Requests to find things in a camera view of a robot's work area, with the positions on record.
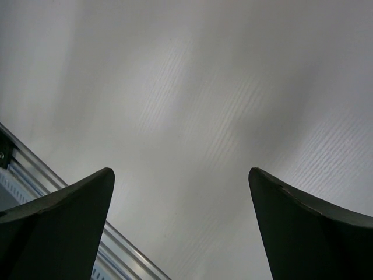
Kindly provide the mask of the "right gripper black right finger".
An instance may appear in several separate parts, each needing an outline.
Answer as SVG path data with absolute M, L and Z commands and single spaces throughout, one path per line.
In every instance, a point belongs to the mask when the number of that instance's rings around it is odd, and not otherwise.
M 257 167 L 248 182 L 273 279 L 372 279 L 372 217 Z

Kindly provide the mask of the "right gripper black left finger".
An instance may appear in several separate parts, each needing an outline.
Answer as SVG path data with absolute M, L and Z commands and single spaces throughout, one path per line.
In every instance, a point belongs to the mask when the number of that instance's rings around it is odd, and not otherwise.
M 1 279 L 90 279 L 114 181 L 106 167 L 1 211 Z

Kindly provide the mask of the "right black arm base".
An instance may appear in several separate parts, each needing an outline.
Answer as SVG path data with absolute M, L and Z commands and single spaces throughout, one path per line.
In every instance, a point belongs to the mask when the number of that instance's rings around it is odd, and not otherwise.
M 0 154 L 1 154 L 1 168 L 7 169 L 10 164 L 14 144 L 13 142 L 3 133 L 0 136 Z

